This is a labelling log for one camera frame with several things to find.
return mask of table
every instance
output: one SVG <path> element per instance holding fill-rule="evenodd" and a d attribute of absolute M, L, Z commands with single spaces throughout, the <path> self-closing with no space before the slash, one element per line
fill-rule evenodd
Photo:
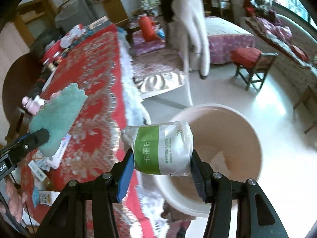
<path fill-rule="evenodd" d="M 80 114 L 69 133 L 72 139 L 64 154 L 61 166 L 47 175 L 60 191 L 65 184 L 76 179 L 79 182 L 94 180 L 124 157 L 119 144 L 119 131 L 126 126 L 123 86 L 121 82 L 120 47 L 115 25 L 104 28 L 71 50 L 67 58 L 58 66 L 54 78 L 45 92 L 44 99 L 65 88 L 70 83 L 78 83 L 88 95 Z M 21 162 L 22 188 L 29 194 L 27 201 L 30 215 L 39 223 L 49 207 L 39 204 L 34 208 L 31 194 L 34 180 L 28 167 L 36 151 Z M 144 217 L 137 199 L 134 173 L 128 195 L 122 204 L 114 205 L 114 214 L 121 238 L 130 237 L 134 227 L 138 237 L 153 237 L 150 222 Z M 93 237 L 92 206 L 87 202 L 88 237 Z"/>

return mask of plastic packaging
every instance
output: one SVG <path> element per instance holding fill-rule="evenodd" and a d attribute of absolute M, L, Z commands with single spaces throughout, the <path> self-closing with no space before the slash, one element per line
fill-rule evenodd
<path fill-rule="evenodd" d="M 191 173 L 193 134 L 187 122 L 126 127 L 121 138 L 125 152 L 132 148 L 138 171 L 173 176 Z"/>

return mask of floor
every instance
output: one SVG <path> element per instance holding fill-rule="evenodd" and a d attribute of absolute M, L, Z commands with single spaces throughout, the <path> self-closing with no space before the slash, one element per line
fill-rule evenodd
<path fill-rule="evenodd" d="M 190 74 L 194 105 L 223 104 L 245 115 L 257 132 L 263 166 L 259 185 L 279 215 L 289 238 L 305 237 L 317 220 L 315 176 L 317 175 L 317 130 L 304 130 L 314 117 L 300 105 L 293 112 L 299 95 L 276 69 L 259 93 L 245 91 L 240 77 L 233 77 L 233 64 L 212 67 L 207 80 Z M 152 123 L 169 121 L 187 105 L 185 90 L 179 89 L 146 99 L 143 104 Z M 207 218 L 194 220 L 186 238 L 202 237 Z M 232 210 L 229 237 L 236 236 L 237 209 Z"/>

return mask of bed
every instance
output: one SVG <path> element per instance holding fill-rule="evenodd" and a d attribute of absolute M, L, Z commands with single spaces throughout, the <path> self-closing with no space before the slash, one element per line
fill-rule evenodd
<path fill-rule="evenodd" d="M 205 17 L 210 63 L 231 61 L 230 52 L 238 47 L 254 47 L 255 36 L 239 26 L 218 17 Z"/>
<path fill-rule="evenodd" d="M 72 138 L 60 167 L 47 173 L 56 191 L 72 179 L 91 181 L 110 171 L 124 157 L 123 145 L 119 143 L 120 130 L 127 125 L 142 124 L 144 116 L 142 100 L 132 82 L 131 57 L 113 24 L 71 50 L 41 96 L 48 99 L 70 83 L 78 83 L 88 99 L 69 131 Z M 34 179 L 28 163 L 35 153 L 36 150 L 29 153 L 21 162 L 21 185 L 29 196 L 31 217 L 41 223 L 50 207 L 38 204 L 34 208 L 32 202 Z M 121 238 L 130 238 L 131 230 L 136 237 L 154 236 L 137 199 L 137 184 L 134 172 L 124 202 L 114 205 Z M 88 237 L 94 236 L 91 202 L 87 202 L 87 231 Z"/>

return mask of pink blanket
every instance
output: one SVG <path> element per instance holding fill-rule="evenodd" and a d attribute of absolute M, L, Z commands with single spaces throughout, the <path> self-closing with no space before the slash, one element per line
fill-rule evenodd
<path fill-rule="evenodd" d="M 265 34 L 272 34 L 277 36 L 281 41 L 289 44 L 292 38 L 292 32 L 289 27 L 281 27 L 281 26 L 274 26 L 268 20 L 263 18 L 254 17 L 255 20 L 259 23 L 262 31 Z"/>

